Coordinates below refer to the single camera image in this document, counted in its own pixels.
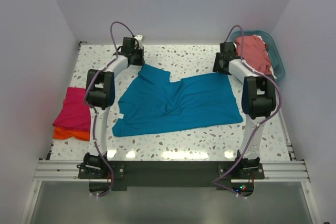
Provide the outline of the blue t shirt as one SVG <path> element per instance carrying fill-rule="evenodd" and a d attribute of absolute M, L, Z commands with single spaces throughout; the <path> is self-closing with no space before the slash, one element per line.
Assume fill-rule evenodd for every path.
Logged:
<path fill-rule="evenodd" d="M 241 123 L 227 75 L 201 74 L 170 81 L 170 72 L 143 65 L 118 101 L 123 118 L 116 137 L 159 134 Z"/>

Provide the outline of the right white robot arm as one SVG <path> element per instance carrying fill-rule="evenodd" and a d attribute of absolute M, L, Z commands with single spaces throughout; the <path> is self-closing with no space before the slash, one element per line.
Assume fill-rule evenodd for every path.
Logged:
<path fill-rule="evenodd" d="M 259 167 L 264 120 L 276 108 L 274 78 L 254 70 L 244 59 L 238 57 L 233 42 L 220 44 L 213 71 L 234 75 L 243 84 L 241 107 L 246 116 L 246 125 L 243 142 L 237 151 L 234 173 L 239 178 L 246 178 L 253 169 Z"/>

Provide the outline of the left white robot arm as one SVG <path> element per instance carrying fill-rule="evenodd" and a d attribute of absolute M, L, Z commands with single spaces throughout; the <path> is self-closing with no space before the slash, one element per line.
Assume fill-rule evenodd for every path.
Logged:
<path fill-rule="evenodd" d="M 129 66 L 142 66 L 144 61 L 143 35 L 125 37 L 122 45 L 113 54 L 112 60 L 101 69 L 90 69 L 87 73 L 84 104 L 89 107 L 90 140 L 83 163 L 97 178 L 108 174 L 107 122 L 116 97 L 115 78 Z"/>

